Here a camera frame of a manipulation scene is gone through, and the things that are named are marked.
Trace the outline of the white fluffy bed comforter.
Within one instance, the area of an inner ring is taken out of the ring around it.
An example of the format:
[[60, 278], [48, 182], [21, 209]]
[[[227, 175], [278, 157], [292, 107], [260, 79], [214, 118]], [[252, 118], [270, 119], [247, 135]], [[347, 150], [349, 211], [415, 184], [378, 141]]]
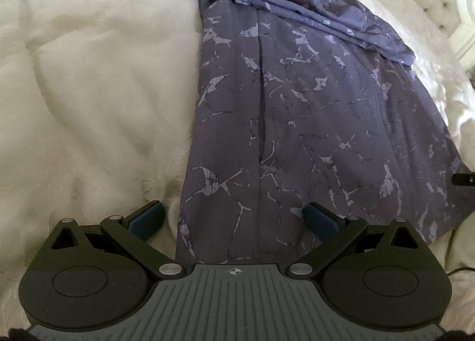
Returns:
[[[412, 70], [474, 168], [474, 88], [413, 0], [358, 0], [412, 50]], [[203, 23], [198, 0], [1, 0], [1, 332], [29, 326], [21, 278], [63, 218], [96, 224], [155, 199], [151, 239], [177, 260]], [[449, 274], [441, 325], [474, 331], [474, 211], [427, 242]]]

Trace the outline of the purple patterned garment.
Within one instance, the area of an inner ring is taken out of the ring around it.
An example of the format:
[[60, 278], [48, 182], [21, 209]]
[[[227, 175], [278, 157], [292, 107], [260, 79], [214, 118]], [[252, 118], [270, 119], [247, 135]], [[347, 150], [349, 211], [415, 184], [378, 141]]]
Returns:
[[474, 211], [414, 54], [358, 0], [198, 0], [203, 23], [177, 260], [288, 265], [312, 202], [433, 242]]

